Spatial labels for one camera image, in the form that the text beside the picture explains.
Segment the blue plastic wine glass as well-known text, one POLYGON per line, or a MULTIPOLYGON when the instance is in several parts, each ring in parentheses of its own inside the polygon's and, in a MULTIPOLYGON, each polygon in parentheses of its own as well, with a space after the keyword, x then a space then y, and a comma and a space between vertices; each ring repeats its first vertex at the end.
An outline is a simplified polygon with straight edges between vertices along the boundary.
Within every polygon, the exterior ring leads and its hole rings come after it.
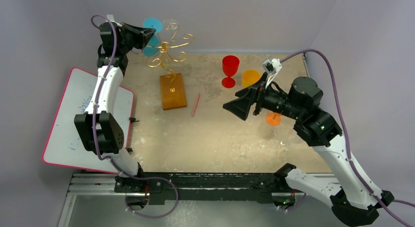
POLYGON ((156 30, 155 34, 152 36, 147 46, 143 49, 143 55, 146 57, 152 57, 158 53, 158 46, 160 44, 160 39, 158 33, 162 30, 163 24, 156 18, 146 18, 143 21, 144 28, 154 28, 156 30))

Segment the clear wine glass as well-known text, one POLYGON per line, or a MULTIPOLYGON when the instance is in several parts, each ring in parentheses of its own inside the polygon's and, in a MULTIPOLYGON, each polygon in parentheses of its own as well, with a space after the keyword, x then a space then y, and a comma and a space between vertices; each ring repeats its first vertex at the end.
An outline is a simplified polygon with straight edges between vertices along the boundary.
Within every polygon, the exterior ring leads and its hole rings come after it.
POLYGON ((283 139, 280 142, 280 148, 282 151, 291 151, 295 147, 295 144, 290 139, 283 139))
POLYGON ((179 27, 179 23, 175 19, 168 19, 162 22, 164 30, 175 31, 179 27))

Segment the orange plastic wine glass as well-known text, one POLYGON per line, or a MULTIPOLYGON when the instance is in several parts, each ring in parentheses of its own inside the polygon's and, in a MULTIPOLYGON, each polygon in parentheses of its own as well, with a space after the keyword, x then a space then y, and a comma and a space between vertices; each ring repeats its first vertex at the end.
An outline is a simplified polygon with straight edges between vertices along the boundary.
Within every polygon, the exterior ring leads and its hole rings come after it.
POLYGON ((266 122, 271 126, 278 126, 281 123, 281 114, 268 113, 266 115, 266 122))

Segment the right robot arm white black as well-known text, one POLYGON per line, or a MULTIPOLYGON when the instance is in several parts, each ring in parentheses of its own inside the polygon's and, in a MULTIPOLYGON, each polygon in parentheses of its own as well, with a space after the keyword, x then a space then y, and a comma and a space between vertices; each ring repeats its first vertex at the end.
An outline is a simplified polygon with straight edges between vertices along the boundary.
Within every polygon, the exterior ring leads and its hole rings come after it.
POLYGON ((336 183, 324 182, 306 174, 292 164, 285 164, 275 173, 275 185, 280 191, 289 188, 305 192, 326 204, 333 214, 349 227, 372 224, 378 209, 389 205, 394 197, 376 186, 347 152, 345 136, 334 117, 319 107, 323 91, 309 77, 298 77, 284 92, 277 83, 265 85, 267 74, 255 84, 236 93, 236 99, 223 108, 246 120, 254 106, 254 115, 262 109, 294 119, 294 131, 314 149, 329 166, 336 183))

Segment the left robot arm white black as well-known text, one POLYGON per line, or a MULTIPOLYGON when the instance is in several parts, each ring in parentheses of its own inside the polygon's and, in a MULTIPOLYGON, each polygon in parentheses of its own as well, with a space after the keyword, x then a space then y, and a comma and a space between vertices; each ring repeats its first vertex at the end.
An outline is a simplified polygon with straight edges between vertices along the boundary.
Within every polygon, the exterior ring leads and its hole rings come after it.
POLYGON ((115 119, 114 106, 128 65, 127 53, 134 48, 144 49, 156 30, 112 21, 97 28, 102 41, 98 48, 97 82, 91 102, 83 113, 75 115, 74 124, 85 150, 116 169, 116 182, 141 192, 148 179, 124 146, 124 131, 115 119))

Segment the yellow plastic wine glass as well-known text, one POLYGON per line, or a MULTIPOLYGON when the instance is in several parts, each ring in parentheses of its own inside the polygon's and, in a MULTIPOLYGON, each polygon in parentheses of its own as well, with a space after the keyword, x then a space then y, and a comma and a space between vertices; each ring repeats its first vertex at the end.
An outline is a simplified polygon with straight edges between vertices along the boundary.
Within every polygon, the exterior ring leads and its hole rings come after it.
POLYGON ((243 88, 247 88, 253 84, 255 84, 258 80, 260 80, 261 74, 254 70, 249 69, 242 73, 241 84, 243 88))

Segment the red plastic wine glass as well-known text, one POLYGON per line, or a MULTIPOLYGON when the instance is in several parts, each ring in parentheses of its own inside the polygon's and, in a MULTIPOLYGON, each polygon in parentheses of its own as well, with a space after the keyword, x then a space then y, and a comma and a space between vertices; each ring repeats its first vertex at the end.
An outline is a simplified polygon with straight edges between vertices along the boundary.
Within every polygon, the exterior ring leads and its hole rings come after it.
POLYGON ((232 77, 237 73, 239 64, 240 60, 234 55, 228 55, 222 59, 222 70, 226 76, 221 82, 223 87, 230 89, 235 86, 235 80, 232 77))

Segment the wooden rack base board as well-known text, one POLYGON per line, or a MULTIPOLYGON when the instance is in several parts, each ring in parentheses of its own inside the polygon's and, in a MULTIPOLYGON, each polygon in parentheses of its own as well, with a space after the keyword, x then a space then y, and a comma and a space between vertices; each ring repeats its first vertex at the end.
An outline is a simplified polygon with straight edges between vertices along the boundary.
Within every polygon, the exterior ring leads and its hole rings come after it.
POLYGON ((164 111, 187 107, 184 81, 181 73, 160 76, 161 101, 164 111))

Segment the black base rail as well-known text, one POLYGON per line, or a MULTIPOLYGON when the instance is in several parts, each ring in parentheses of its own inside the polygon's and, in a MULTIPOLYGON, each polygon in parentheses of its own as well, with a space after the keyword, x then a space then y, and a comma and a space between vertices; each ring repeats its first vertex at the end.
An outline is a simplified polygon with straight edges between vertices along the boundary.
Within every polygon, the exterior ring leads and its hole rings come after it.
POLYGON ((115 192, 146 198, 150 205, 165 201, 254 201, 293 206, 303 192, 289 188, 274 173, 142 172, 143 178, 116 176, 115 192))

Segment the whiteboard with pink frame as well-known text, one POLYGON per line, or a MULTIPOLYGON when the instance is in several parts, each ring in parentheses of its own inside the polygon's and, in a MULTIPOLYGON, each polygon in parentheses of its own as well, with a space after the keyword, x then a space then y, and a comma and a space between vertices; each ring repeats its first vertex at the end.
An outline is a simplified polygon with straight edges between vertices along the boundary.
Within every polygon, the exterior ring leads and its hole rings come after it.
MULTIPOLYGON (((43 152, 47 164, 68 166, 100 172, 116 173, 116 169, 106 160, 86 151, 74 124, 74 117, 82 114, 92 100, 97 76, 79 68, 73 68, 66 82, 59 109, 43 152)), ((124 131, 124 146, 131 122, 134 95, 119 86, 114 106, 114 116, 124 131)))

